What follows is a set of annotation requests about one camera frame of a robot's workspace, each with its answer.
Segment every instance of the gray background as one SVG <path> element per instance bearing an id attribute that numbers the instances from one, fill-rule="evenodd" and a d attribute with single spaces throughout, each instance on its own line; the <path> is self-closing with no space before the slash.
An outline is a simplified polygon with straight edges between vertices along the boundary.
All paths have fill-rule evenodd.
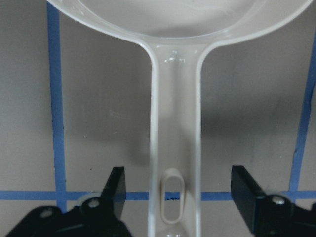
<path id="1" fill-rule="evenodd" d="M 315 9 L 313 4 L 271 34 L 207 56 L 202 68 L 203 192 L 229 192 L 235 164 L 244 165 L 263 189 L 289 189 Z M 62 14 L 60 42 L 67 191 L 101 191 L 118 165 L 125 166 L 129 192 L 148 191 L 148 55 Z M 0 83 L 3 236 L 29 210 L 56 204 L 6 196 L 6 191 L 55 191 L 45 1 L 0 1 Z M 299 183 L 303 191 L 316 190 L 316 104 L 311 107 Z M 312 201 L 298 198 L 297 203 L 309 208 Z M 73 205 L 69 200 L 68 208 Z M 145 200 L 125 204 L 123 219 L 134 236 L 147 235 L 147 208 Z M 202 202 L 202 233 L 251 236 L 230 200 Z"/>

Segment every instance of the white plastic ladle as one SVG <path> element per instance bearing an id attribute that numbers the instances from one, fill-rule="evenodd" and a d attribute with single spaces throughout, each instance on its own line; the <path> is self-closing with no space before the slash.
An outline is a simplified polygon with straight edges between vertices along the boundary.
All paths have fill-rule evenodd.
<path id="1" fill-rule="evenodd" d="M 152 61 L 149 237 L 201 237 L 200 71 L 216 47 L 267 34 L 313 0 L 48 0 L 73 19 L 142 46 Z M 165 182 L 182 184 L 167 220 Z"/>

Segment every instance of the oval hole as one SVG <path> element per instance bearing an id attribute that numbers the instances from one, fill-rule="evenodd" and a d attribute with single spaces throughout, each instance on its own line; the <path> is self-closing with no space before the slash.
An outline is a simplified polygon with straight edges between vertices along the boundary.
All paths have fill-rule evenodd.
<path id="1" fill-rule="evenodd" d="M 171 222 L 180 216 L 180 191 L 182 188 L 179 177 L 169 177 L 165 182 L 164 217 Z"/>

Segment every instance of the gray screw head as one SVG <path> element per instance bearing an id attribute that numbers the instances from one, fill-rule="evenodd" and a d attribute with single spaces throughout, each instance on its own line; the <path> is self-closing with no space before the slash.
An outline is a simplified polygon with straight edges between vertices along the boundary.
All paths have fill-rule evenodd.
<path id="1" fill-rule="evenodd" d="M 274 236 L 276 232 L 274 230 L 270 230 L 269 235 Z"/>
<path id="2" fill-rule="evenodd" d="M 53 214 L 53 210 L 51 208 L 47 208 L 39 216 L 44 219 L 44 218 L 50 217 L 52 214 Z"/>
<path id="3" fill-rule="evenodd" d="M 99 205 L 100 205 L 100 202 L 96 198 L 90 200 L 90 202 L 88 203 L 88 207 L 90 207 L 90 208 L 96 208 Z"/>
<path id="4" fill-rule="evenodd" d="M 284 198 L 282 198 L 280 196 L 273 196 L 272 197 L 272 202 L 277 204 L 277 205 L 284 205 L 285 204 Z"/>

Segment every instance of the blue tape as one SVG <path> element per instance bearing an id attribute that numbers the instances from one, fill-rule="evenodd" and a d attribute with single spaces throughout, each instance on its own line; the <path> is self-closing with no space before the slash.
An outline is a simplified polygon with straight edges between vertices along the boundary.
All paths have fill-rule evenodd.
<path id="1" fill-rule="evenodd" d="M 0 200 L 56 200 L 56 194 L 41 191 L 0 191 Z"/>
<path id="2" fill-rule="evenodd" d="M 313 91 L 316 83 L 316 35 L 313 44 L 312 57 L 310 62 L 309 75 L 306 83 L 301 120 L 296 141 L 296 148 L 293 157 L 292 170 L 289 191 L 297 191 L 300 182 L 301 168 L 303 162 L 303 155 L 305 149 L 305 142 L 307 137 L 308 125 L 311 116 L 311 102 L 313 98 Z"/>
<path id="3" fill-rule="evenodd" d="M 57 206 L 67 211 L 59 11 L 47 3 L 47 29 Z"/>
<path id="4" fill-rule="evenodd" d="M 67 201 L 75 201 L 91 192 L 66 192 Z M 316 191 L 284 191 L 291 200 L 316 199 Z M 167 192 L 167 200 L 179 199 L 178 192 Z M 126 201 L 148 201 L 148 192 L 127 192 Z M 56 192 L 50 191 L 0 191 L 0 200 L 56 200 Z M 232 201 L 229 192 L 202 192 L 202 201 Z"/>

